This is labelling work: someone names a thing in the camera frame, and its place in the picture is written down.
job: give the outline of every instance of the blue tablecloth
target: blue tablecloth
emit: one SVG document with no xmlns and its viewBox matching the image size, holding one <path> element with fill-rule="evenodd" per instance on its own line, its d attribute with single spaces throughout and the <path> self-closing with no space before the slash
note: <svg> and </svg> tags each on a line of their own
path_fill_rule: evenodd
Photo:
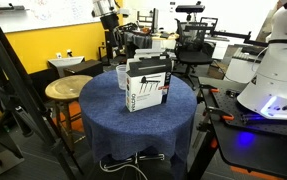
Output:
<svg viewBox="0 0 287 180">
<path fill-rule="evenodd" d="M 129 112 L 116 71 L 109 71 L 84 86 L 79 102 L 94 161 L 126 159 L 152 146 L 171 158 L 175 179 L 182 179 L 196 110 L 196 96 L 182 80 L 172 76 L 165 104 Z"/>
</svg>

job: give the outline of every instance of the white wall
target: white wall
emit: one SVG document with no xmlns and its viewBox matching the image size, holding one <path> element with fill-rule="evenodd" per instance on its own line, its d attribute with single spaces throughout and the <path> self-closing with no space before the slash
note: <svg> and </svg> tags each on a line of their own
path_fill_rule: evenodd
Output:
<svg viewBox="0 0 287 180">
<path fill-rule="evenodd" d="M 171 11 L 170 2 L 176 2 Z M 186 21 L 185 13 L 176 13 L 177 5 L 193 5 L 197 1 L 191 0 L 124 0 L 124 7 L 130 9 L 131 15 L 125 19 L 127 22 L 135 22 L 136 12 L 159 9 L 159 27 L 168 31 L 176 30 L 174 18 Z M 276 5 L 277 0 L 202 0 L 205 6 L 203 13 L 197 14 L 201 17 L 219 18 L 217 30 L 226 32 L 247 34 L 252 31 L 251 39 L 255 40 L 267 17 L 269 11 Z"/>
</svg>

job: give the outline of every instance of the wooden stool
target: wooden stool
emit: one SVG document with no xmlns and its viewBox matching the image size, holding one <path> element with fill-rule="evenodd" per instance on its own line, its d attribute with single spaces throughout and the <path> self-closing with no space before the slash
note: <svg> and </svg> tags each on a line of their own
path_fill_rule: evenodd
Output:
<svg viewBox="0 0 287 180">
<path fill-rule="evenodd" d="M 74 151 L 74 138 L 72 134 L 72 122 L 80 118 L 80 113 L 71 117 L 69 110 L 69 103 L 77 101 L 83 86 L 92 79 L 91 76 L 74 75 L 60 78 L 53 81 L 45 89 L 45 94 L 55 102 L 56 122 L 59 132 L 64 131 L 67 138 L 67 144 L 71 151 Z M 62 125 L 60 114 L 63 113 L 65 117 L 66 127 Z"/>
</svg>

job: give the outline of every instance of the tripod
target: tripod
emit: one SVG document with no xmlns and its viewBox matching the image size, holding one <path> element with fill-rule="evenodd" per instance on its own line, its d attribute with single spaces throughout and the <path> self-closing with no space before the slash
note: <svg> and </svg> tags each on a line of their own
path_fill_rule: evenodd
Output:
<svg viewBox="0 0 287 180">
<path fill-rule="evenodd" d="M 0 100 L 4 109 L 4 113 L 0 118 L 0 128 L 2 122 L 6 119 L 5 117 L 11 113 L 22 129 L 24 136 L 30 136 L 35 132 L 46 145 L 50 147 L 52 154 L 57 158 L 69 179 L 74 180 L 76 177 L 63 155 L 63 147 L 71 156 L 80 173 L 83 174 L 73 156 L 73 152 L 62 139 L 50 117 L 50 111 L 44 106 L 41 98 L 34 89 L 32 80 L 4 35 L 1 27 Z M 54 136 L 46 122 L 49 123 L 56 136 Z M 16 153 L 17 151 L 13 148 L 6 148 L 13 152 L 18 158 L 22 158 L 22 155 Z"/>
</svg>

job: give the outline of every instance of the office chair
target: office chair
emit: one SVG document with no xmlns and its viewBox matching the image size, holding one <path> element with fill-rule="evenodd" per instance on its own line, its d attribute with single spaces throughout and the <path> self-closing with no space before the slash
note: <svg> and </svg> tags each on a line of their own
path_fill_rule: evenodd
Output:
<svg viewBox="0 0 287 180">
<path fill-rule="evenodd" d="M 177 61 L 180 64 L 187 65 L 185 72 L 173 72 L 174 74 L 181 74 L 182 78 L 186 78 L 192 84 L 192 89 L 196 90 L 196 87 L 191 77 L 197 78 L 197 76 L 190 75 L 192 70 L 195 73 L 195 67 L 198 65 L 211 64 L 213 62 L 212 54 L 214 51 L 214 43 L 204 42 L 205 30 L 202 27 L 206 27 L 207 23 L 182 23 L 178 19 L 177 21 L 177 33 L 179 38 L 177 39 L 175 47 L 175 55 Z"/>
</svg>

